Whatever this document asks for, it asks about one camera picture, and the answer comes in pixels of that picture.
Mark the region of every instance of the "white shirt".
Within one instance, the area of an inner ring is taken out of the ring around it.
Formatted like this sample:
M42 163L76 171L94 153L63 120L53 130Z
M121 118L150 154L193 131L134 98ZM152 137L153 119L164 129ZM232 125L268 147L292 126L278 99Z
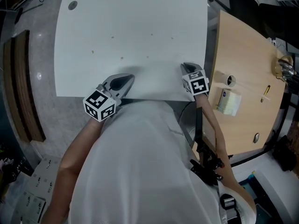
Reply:
M106 121L88 154L73 193L69 223L220 224L217 188L190 170L192 158L165 102L123 107ZM230 191L243 222L255 223L250 206Z

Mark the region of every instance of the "person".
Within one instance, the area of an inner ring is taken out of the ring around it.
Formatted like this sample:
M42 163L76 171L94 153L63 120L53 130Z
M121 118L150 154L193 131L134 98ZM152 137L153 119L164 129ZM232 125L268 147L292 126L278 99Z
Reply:
M256 221L253 199L236 181L220 126L206 95L195 97L212 122L224 168L217 186L190 169L189 144L164 101L124 106L104 122L90 119L64 154L42 224L227 222L220 189L236 200L242 223Z

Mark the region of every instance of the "gray floor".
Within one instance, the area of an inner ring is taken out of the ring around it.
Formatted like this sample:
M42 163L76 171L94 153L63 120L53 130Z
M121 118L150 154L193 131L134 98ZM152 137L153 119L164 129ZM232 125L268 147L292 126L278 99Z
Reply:
M227 5L229 4L228 0L221 1ZM258 2L277 4L275 0L258 0ZM2 47L3 43L11 36L25 29L30 30L29 68L31 86L39 119L47 138L44 143L33 141L31 144L25 144L20 141L26 156L32 156L32 159L35 154L61 157L89 119L84 113L82 98L56 96L54 39L60 3L61 0L44 0L42 6L24 13L16 26L14 25L15 14L8 13L1 34L0 44ZM39 0L33 0L25 10L39 4L41 4ZM210 7L209 19L214 18L219 9L220 7L217 5ZM207 70L212 68L215 36L215 32L209 32L207 35L205 62Z

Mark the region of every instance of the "tissue box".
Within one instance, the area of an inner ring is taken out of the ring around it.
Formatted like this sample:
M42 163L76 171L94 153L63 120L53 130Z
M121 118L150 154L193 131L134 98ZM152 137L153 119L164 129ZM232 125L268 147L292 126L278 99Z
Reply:
M240 94L223 89L217 110L223 114L235 116L241 103L241 97Z

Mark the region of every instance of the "white wall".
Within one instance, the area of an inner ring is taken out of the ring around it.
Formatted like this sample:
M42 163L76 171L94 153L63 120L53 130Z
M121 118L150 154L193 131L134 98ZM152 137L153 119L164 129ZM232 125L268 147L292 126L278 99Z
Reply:
M299 179L293 172L282 171L269 153L233 167L233 172L238 182L255 172L255 177L275 205L283 222L299 223Z

